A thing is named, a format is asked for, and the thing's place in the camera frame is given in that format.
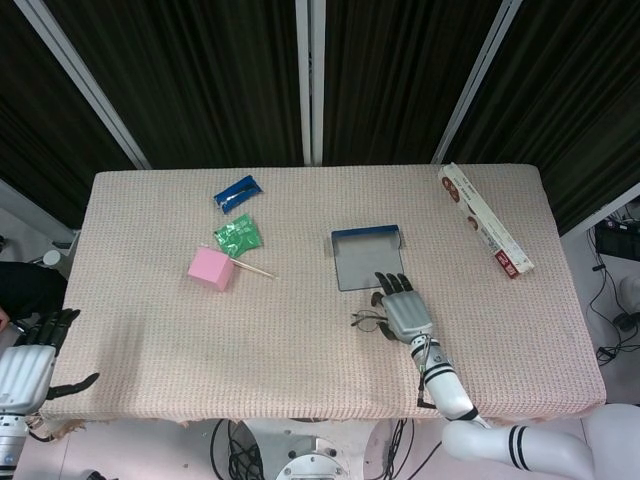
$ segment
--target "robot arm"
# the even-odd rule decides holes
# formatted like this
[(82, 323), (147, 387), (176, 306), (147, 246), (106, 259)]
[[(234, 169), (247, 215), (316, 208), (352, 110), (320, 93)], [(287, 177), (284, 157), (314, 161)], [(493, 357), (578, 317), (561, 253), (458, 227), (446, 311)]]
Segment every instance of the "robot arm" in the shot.
[(80, 310), (63, 310), (42, 318), (0, 358), (0, 478), (13, 478), (29, 429), (25, 416), (46, 400), (89, 388), (94, 373), (76, 385), (49, 388), (56, 357)]
[[(420, 295), (401, 274), (376, 273), (386, 296), (374, 293), (372, 305), (382, 305), (388, 325), (387, 338), (410, 345), (420, 372), (418, 406), (435, 408), (451, 420), (442, 445), (459, 460), (494, 460), (518, 469), (564, 475), (577, 480), (594, 479), (591, 449), (578, 438), (537, 428), (491, 428), (473, 405), (440, 342), (432, 337), (433, 322)], [(433, 404), (425, 403), (424, 390)]]

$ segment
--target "pink cube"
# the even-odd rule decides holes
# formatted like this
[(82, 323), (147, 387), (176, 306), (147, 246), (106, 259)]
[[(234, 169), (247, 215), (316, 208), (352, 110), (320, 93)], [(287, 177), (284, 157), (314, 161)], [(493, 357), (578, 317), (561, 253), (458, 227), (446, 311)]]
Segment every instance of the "pink cube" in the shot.
[(228, 255), (207, 247), (198, 247), (188, 275), (200, 282), (224, 291), (233, 272), (233, 262)]

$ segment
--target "black curtain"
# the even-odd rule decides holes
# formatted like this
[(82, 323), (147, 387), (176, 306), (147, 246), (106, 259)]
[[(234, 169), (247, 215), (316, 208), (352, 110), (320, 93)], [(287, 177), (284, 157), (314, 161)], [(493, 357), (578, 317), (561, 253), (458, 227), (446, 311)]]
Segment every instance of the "black curtain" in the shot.
[(640, 181), (640, 3), (525, 1), (446, 162), (540, 169), (560, 233)]
[(328, 0), (324, 165), (428, 163), (500, 0)]
[(154, 168), (303, 164), (293, 0), (47, 0)]
[(95, 174), (133, 165), (13, 2), (0, 19), (0, 179), (78, 228)]

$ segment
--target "table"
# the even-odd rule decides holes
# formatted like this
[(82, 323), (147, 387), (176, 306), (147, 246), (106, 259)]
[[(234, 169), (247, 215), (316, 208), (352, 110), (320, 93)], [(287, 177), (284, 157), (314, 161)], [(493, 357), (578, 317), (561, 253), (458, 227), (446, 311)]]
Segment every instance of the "table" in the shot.
[[(65, 304), (82, 314), (53, 384), (98, 371), (45, 418), (433, 417), (407, 346), (350, 327), (372, 290), (339, 292), (332, 230), (398, 224), (405, 272), (489, 418), (579, 415), (605, 390), (538, 171), (463, 165), (536, 265), (510, 280), (437, 180), (437, 166), (129, 171), (96, 177)], [(264, 193), (223, 215), (246, 174)], [(264, 246), (224, 293), (187, 268), (249, 213)]]

